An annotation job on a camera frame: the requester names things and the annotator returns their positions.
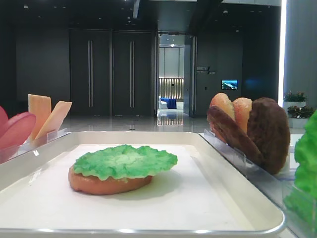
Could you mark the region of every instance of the white planter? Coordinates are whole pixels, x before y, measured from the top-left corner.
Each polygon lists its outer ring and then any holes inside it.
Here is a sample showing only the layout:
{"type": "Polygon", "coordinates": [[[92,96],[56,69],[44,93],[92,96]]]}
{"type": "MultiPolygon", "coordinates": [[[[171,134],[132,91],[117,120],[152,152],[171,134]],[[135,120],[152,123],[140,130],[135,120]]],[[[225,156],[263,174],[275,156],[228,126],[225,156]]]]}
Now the white planter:
{"type": "Polygon", "coordinates": [[[304,128],[307,122],[308,122],[308,118],[290,118],[289,127],[290,128],[304,128]]]}
{"type": "Polygon", "coordinates": [[[283,102],[283,109],[286,111],[286,114],[288,114],[288,108],[294,106],[301,108],[306,106],[306,102],[283,102]]]}

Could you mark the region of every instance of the clear acrylic divider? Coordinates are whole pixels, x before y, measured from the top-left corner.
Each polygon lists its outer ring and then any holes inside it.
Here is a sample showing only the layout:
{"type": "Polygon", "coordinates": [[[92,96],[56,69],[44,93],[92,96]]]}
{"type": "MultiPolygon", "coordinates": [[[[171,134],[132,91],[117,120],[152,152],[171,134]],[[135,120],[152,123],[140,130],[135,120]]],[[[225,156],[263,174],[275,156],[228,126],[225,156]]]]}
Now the clear acrylic divider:
{"type": "Polygon", "coordinates": [[[205,129],[204,138],[267,198],[284,210],[288,228],[299,238],[317,237],[317,201],[294,185],[295,171],[284,169],[273,176],[205,129]]]}
{"type": "Polygon", "coordinates": [[[24,144],[20,146],[14,145],[5,149],[1,149],[0,150],[0,165],[26,152],[36,150],[36,148],[42,145],[45,145],[67,134],[69,134],[67,128],[59,130],[59,131],[55,130],[55,131],[51,131],[47,133],[46,135],[36,140],[33,140],[33,141],[27,140],[24,144]]]}

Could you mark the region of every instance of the cheese slice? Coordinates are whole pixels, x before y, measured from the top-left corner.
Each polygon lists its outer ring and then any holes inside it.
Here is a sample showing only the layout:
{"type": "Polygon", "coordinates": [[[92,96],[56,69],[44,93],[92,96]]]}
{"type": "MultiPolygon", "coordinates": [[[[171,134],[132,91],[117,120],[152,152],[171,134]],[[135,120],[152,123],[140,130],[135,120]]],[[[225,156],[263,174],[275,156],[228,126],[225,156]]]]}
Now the cheese slice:
{"type": "Polygon", "coordinates": [[[29,137],[34,140],[52,112],[52,103],[50,97],[29,94],[28,98],[29,113],[36,116],[35,127],[29,137]]]}
{"type": "Polygon", "coordinates": [[[59,130],[72,104],[72,102],[59,101],[35,139],[38,139],[52,131],[59,130]]]}

